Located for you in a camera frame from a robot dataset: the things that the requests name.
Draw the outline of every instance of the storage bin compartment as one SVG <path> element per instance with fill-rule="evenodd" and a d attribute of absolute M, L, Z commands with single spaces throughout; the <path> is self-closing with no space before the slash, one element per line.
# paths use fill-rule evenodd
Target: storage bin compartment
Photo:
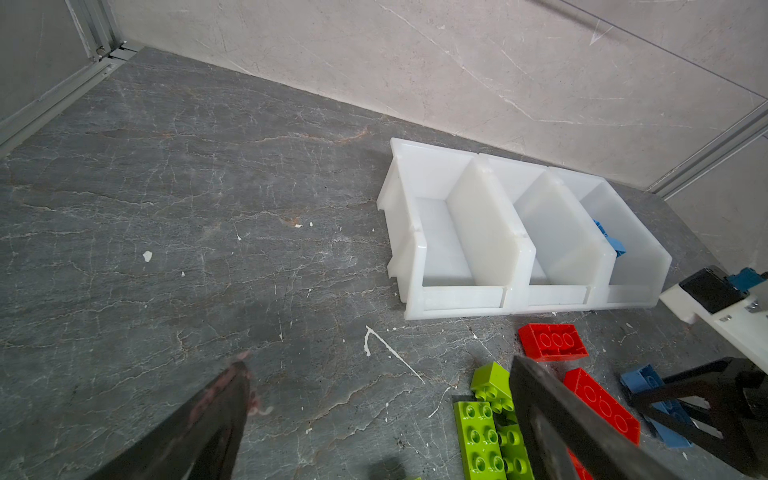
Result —
<path fill-rule="evenodd" d="M 471 152 L 391 144 L 378 207 L 406 319 L 510 311 L 530 277 L 534 248 L 487 164 Z"/>
<path fill-rule="evenodd" d="M 516 313 L 586 310 L 607 286 L 616 252 L 549 167 L 479 155 L 489 163 L 536 249 L 527 302 Z"/>
<path fill-rule="evenodd" d="M 672 256 L 604 178 L 556 167 L 550 171 L 563 180 L 606 234 L 627 250 L 616 259 L 608 285 L 595 292 L 592 308 L 655 306 Z"/>
<path fill-rule="evenodd" d="M 604 178 L 390 143 L 377 205 L 406 319 L 657 303 L 671 256 Z"/>

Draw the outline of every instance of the metal screw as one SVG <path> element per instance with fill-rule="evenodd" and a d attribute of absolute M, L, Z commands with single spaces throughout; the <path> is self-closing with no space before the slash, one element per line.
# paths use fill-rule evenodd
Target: metal screw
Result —
<path fill-rule="evenodd" d="M 760 302 L 758 300 L 755 300 L 749 305 L 745 306 L 744 309 L 749 313 L 754 313 L 760 310 Z"/>

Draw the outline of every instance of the green lego brick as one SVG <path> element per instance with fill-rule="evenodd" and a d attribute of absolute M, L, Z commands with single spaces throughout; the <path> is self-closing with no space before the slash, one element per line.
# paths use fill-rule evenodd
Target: green lego brick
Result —
<path fill-rule="evenodd" d="M 501 427 L 498 430 L 498 441 L 507 465 L 507 479 L 534 480 L 520 425 Z"/>
<path fill-rule="evenodd" d="M 466 480 L 506 480 L 504 460 L 498 446 L 493 412 L 488 402 L 457 402 L 458 443 L 462 448 Z"/>
<path fill-rule="evenodd" d="M 509 391 L 509 372 L 498 363 L 489 363 L 475 370 L 469 388 L 476 399 L 481 402 L 490 402 L 491 410 L 494 412 L 505 414 L 514 412 L 515 404 L 512 402 L 512 394 Z"/>
<path fill-rule="evenodd" d="M 515 412 L 504 412 L 504 417 L 512 423 L 520 423 L 518 422 L 518 414 Z"/>

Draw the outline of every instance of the lego stud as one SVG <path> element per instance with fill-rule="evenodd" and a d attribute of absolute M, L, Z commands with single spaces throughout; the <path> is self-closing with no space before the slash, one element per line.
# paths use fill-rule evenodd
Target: lego stud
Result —
<path fill-rule="evenodd" d="M 472 441 L 472 443 L 480 443 L 480 432 L 475 430 L 474 428 L 469 428 L 469 440 Z"/>
<path fill-rule="evenodd" d="M 485 471 L 485 460 L 483 460 L 482 457 L 476 453 L 472 458 L 472 465 L 475 467 L 475 470 L 477 470 L 478 472 Z"/>
<path fill-rule="evenodd" d="M 627 425 L 627 421 L 624 420 L 620 415 L 616 415 L 614 417 L 614 426 L 621 433 L 627 433 L 627 431 L 629 430 L 629 426 Z"/>
<path fill-rule="evenodd" d="M 587 398 L 591 403 L 595 403 L 598 400 L 598 394 L 594 392 L 594 389 L 590 387 L 589 385 L 585 386 L 584 389 L 584 397 Z"/>
<path fill-rule="evenodd" d="M 611 406 L 608 405 L 608 402 L 601 400 L 599 405 L 600 413 L 603 414 L 603 417 L 611 417 L 611 413 L 613 413 L 613 411 L 611 410 Z"/>
<path fill-rule="evenodd" d="M 498 396 L 498 390 L 492 386 L 484 387 L 483 391 L 485 392 L 485 396 L 487 396 L 490 400 L 493 400 Z"/>
<path fill-rule="evenodd" d="M 507 436 L 509 438 L 509 443 L 512 445 L 520 445 L 522 442 L 522 439 L 520 438 L 520 434 L 517 433 L 515 430 L 510 430 L 507 433 Z"/>
<path fill-rule="evenodd" d="M 493 465 L 493 469 L 497 472 L 504 471 L 504 460 L 502 460 L 502 457 L 496 455 L 495 453 L 491 454 L 491 465 Z"/>
<path fill-rule="evenodd" d="M 528 471 L 528 462 L 522 458 L 516 458 L 513 463 L 515 464 L 515 471 L 522 475 Z"/>
<path fill-rule="evenodd" d="M 488 440 L 490 443 L 497 443 L 498 442 L 498 435 L 496 434 L 496 431 L 488 427 L 485 430 L 485 439 Z"/>

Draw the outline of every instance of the beige marble wall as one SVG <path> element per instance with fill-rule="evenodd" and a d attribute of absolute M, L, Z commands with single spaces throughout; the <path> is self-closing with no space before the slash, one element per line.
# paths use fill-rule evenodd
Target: beige marble wall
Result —
<path fill-rule="evenodd" d="M 768 138 L 759 137 L 669 199 L 731 272 L 768 270 Z"/>
<path fill-rule="evenodd" d="M 765 0 L 568 0 L 758 95 L 768 95 Z"/>
<path fill-rule="evenodd" d="M 146 45 L 635 187 L 760 103 L 543 1 L 112 5 L 126 36 Z"/>

